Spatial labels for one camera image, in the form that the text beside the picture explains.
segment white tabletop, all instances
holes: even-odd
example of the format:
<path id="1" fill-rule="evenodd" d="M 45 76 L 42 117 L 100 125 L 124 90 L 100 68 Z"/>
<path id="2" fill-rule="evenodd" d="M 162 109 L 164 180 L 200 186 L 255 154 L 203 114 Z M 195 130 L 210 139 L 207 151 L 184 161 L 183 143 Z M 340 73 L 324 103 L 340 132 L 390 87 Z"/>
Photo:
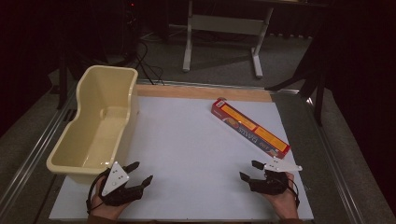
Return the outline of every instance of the white tabletop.
<path id="1" fill-rule="evenodd" d="M 213 100 L 139 97 L 140 112 L 127 162 L 140 161 L 127 186 L 154 175 L 143 198 L 121 214 L 123 220 L 259 221 L 277 219 L 271 205 L 251 192 L 243 172 L 264 179 L 251 161 L 271 157 L 211 114 Z M 274 103 L 229 101 L 280 139 L 287 136 Z M 284 160 L 294 162 L 293 148 Z M 298 172 L 299 216 L 313 219 Z M 50 219 L 87 218 L 89 185 L 66 177 Z"/>

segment wooden strip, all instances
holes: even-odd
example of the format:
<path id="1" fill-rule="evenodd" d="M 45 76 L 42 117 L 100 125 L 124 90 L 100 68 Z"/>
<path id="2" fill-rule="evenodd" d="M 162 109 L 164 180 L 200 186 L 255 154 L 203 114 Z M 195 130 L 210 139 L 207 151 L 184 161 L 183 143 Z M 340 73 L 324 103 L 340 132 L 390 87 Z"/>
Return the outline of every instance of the wooden strip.
<path id="1" fill-rule="evenodd" d="M 175 97 L 191 99 L 212 99 L 224 97 L 233 101 L 272 102 L 271 95 L 265 90 L 247 90 L 233 88 L 210 88 L 192 86 L 161 86 L 137 84 L 140 96 Z"/>

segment red and yellow box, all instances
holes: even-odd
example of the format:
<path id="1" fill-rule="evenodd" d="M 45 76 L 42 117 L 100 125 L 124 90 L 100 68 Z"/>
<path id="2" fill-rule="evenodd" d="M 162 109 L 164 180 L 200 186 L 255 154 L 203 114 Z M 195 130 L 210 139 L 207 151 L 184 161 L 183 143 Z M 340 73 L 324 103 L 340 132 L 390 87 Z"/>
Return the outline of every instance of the red and yellow box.
<path id="1" fill-rule="evenodd" d="M 212 105 L 211 112 L 272 157 L 283 159 L 290 150 L 288 144 L 222 99 L 218 99 Z"/>

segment yellow label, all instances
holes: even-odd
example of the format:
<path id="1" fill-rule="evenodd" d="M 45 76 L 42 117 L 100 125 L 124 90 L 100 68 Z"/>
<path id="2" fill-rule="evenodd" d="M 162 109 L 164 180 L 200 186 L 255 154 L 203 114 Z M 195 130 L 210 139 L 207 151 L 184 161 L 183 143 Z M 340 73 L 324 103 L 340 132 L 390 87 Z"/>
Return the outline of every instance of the yellow label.
<path id="1" fill-rule="evenodd" d="M 253 124 L 252 122 L 250 122 L 248 119 L 246 119 L 245 117 L 243 117 L 241 114 L 239 114 L 238 112 L 234 111 L 233 109 L 231 109 L 229 106 L 225 105 L 224 107 L 221 108 L 224 112 L 228 113 L 229 115 L 231 115 L 234 119 L 236 119 L 237 121 L 240 121 L 242 124 L 244 124 L 245 126 L 247 126 L 251 131 L 253 131 L 253 129 L 256 128 L 256 125 Z"/>
<path id="2" fill-rule="evenodd" d="M 279 151 L 283 151 L 286 149 L 288 146 L 286 143 L 282 142 L 280 139 L 278 139 L 276 136 L 271 134 L 270 132 L 266 131 L 262 127 L 258 127 L 256 131 L 254 131 L 255 134 L 260 136 L 262 139 L 265 141 L 269 142 L 271 145 L 279 149 Z"/>

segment yellow plastic bin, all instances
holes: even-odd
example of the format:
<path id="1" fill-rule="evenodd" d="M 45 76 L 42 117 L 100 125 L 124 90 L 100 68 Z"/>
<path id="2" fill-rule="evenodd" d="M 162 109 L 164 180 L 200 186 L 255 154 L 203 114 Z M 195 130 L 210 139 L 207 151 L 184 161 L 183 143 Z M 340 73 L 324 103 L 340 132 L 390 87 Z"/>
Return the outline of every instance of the yellow plastic bin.
<path id="1" fill-rule="evenodd" d="M 76 117 L 47 159 L 50 171 L 91 181 L 114 161 L 124 165 L 139 107 L 136 80 L 133 68 L 87 69 L 77 86 Z"/>

